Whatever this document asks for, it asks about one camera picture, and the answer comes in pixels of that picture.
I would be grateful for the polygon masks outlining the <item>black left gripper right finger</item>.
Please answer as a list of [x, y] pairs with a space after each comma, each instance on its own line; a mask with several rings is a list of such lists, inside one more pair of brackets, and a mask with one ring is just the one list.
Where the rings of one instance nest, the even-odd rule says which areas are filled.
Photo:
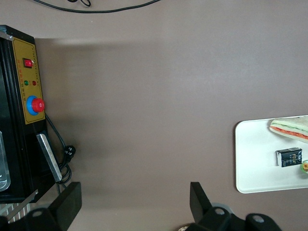
[[192, 231], [227, 231], [231, 214], [223, 207], [213, 206], [199, 182], [190, 183], [190, 209], [194, 224]]

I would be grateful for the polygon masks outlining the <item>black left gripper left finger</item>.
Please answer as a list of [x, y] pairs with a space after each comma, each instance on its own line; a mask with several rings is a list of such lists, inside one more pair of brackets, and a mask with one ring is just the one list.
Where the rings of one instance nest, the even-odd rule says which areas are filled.
[[66, 231], [81, 207], [81, 183], [72, 182], [47, 208], [38, 208], [26, 215], [24, 230]]

